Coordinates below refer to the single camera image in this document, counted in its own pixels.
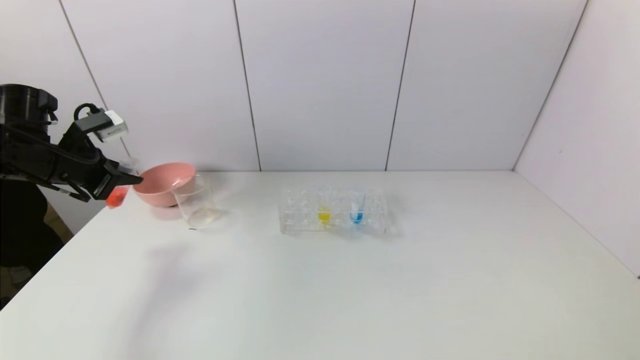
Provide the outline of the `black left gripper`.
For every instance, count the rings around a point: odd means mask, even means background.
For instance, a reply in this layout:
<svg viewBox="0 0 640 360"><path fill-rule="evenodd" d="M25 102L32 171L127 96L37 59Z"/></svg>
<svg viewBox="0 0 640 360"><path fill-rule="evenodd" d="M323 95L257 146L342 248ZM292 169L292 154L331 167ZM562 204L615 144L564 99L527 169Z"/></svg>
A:
<svg viewBox="0 0 640 360"><path fill-rule="evenodd" d="M60 156L55 167L55 184L69 187L69 196L80 201L106 200L119 186L140 184L144 178L135 169L118 170L118 162L97 151L97 162L88 164Z"/></svg>

